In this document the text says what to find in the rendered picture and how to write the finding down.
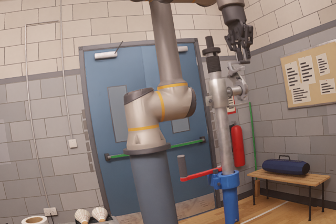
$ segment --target blue door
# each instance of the blue door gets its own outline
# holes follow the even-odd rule
[[[202,177],[180,182],[176,156],[186,155],[188,173],[211,169],[211,155],[203,105],[201,82],[196,64],[194,44],[180,53],[184,80],[197,96],[197,108],[188,119],[160,123],[160,129],[171,145],[206,138],[204,144],[194,144],[167,151],[175,202],[182,202],[213,193]],[[95,53],[109,50],[85,51],[85,71],[91,121],[98,152],[99,165],[111,212],[114,216],[139,212],[137,193],[128,157],[105,160],[105,153],[122,154],[126,148],[127,125],[123,109],[126,92],[153,87],[160,82],[155,46],[125,47],[113,59],[95,60]]]

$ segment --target badminton birdie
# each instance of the badminton birdie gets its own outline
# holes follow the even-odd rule
[[[78,209],[75,212],[75,219],[78,220],[81,224],[89,224],[90,212],[85,209]]]
[[[92,216],[99,222],[106,221],[107,218],[107,210],[102,207],[96,207],[92,211]]]

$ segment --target beige brick wall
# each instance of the beige brick wall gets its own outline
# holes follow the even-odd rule
[[[335,2],[245,0],[248,23],[255,26],[252,50],[336,19]],[[227,27],[216,5],[172,4],[172,10],[177,38],[198,38],[202,50],[204,37],[212,35],[221,55],[232,55],[224,39]],[[66,69],[79,68],[79,46],[153,39],[148,2],[63,0],[62,14]],[[25,75],[25,24],[58,19],[59,0],[0,0],[0,78]],[[28,73],[59,71],[59,23],[29,27],[27,35]]]

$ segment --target wooden bench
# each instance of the wooden bench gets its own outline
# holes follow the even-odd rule
[[[266,197],[268,199],[268,181],[274,180],[279,182],[287,182],[297,185],[305,185],[309,188],[308,205],[309,205],[309,221],[311,220],[311,187],[318,186],[322,184],[322,212],[324,212],[324,182],[330,178],[329,175],[311,174],[306,175],[288,175],[288,174],[278,174],[267,172],[264,169],[256,170],[255,172],[247,174],[247,176],[252,177],[252,187],[253,187],[253,205],[255,202],[255,192],[254,192],[254,178],[262,178],[266,180]]]

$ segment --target wooden floor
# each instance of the wooden floor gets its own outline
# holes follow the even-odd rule
[[[259,196],[256,198],[256,205],[253,206],[252,196],[239,201],[240,222],[249,220],[257,215],[266,212],[281,203],[284,200]],[[215,209],[204,214],[179,221],[181,224],[224,224],[223,208]],[[324,209],[321,207],[311,207],[311,221],[308,221],[308,206],[293,202],[288,202],[283,206],[263,215],[257,219],[249,221],[246,224],[318,224],[318,223],[336,223],[336,210]]]

